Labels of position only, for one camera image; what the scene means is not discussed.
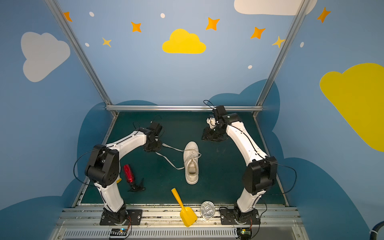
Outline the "white shoelace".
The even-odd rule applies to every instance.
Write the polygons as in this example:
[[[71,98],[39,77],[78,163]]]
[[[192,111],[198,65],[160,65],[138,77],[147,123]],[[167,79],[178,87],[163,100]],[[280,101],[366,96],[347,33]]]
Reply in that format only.
[[[193,160],[198,160],[202,156],[202,153],[200,153],[199,148],[195,147],[195,146],[187,147],[186,149],[178,149],[178,148],[175,148],[175,147],[172,147],[170,145],[163,143],[162,147],[167,148],[167,149],[171,149],[175,152],[179,152],[182,154],[187,153],[187,161],[186,161],[187,164],[189,164]],[[181,165],[181,161],[176,160],[176,158],[174,156],[169,156],[167,154],[161,153],[161,151],[155,151],[155,154],[157,156],[164,158],[165,161],[168,164],[170,164],[171,167],[173,167],[175,170],[181,171],[181,170],[184,170],[186,168],[186,162],[184,160],[182,162],[183,165]]]

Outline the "white sneaker shoe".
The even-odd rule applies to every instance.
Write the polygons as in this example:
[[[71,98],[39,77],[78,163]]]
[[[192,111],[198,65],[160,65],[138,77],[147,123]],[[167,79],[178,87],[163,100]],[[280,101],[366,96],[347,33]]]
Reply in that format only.
[[[189,142],[183,153],[186,181],[190,185],[194,185],[199,180],[199,152],[198,145],[195,142]]]

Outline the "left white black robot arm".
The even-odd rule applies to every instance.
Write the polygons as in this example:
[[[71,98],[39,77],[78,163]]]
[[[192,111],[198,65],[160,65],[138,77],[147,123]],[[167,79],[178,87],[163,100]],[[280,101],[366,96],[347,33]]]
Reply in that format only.
[[[103,200],[104,208],[100,224],[104,226],[123,226],[129,222],[126,204],[120,195],[118,178],[120,160],[126,154],[143,147],[145,152],[161,149],[159,135],[163,126],[151,122],[147,128],[139,127],[130,135],[107,145],[96,145],[90,151],[90,158],[85,167],[85,175],[94,184]]]

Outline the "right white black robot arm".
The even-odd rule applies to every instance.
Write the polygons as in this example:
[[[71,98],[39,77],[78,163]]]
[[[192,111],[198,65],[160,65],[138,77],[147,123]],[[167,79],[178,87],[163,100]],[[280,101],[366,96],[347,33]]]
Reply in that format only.
[[[244,190],[233,209],[235,221],[245,224],[257,214],[255,204],[277,183],[278,166],[288,166],[279,164],[275,157],[269,157],[260,149],[238,114],[229,114],[224,106],[216,107],[209,100],[203,102],[213,114],[207,118],[209,126],[204,128],[202,140],[223,142],[231,138],[245,160],[247,167],[242,178]]]

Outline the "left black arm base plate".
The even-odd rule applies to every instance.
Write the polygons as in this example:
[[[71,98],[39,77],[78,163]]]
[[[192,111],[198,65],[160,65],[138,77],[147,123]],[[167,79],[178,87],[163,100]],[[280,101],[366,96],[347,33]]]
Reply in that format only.
[[[122,209],[117,213],[104,209],[100,226],[138,226],[141,223],[143,210]]]

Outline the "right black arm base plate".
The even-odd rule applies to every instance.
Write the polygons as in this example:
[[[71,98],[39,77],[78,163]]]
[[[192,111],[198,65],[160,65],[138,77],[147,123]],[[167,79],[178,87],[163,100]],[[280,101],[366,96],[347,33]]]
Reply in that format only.
[[[222,225],[258,225],[261,223],[258,210],[242,213],[238,207],[228,209],[220,207],[220,220]]]

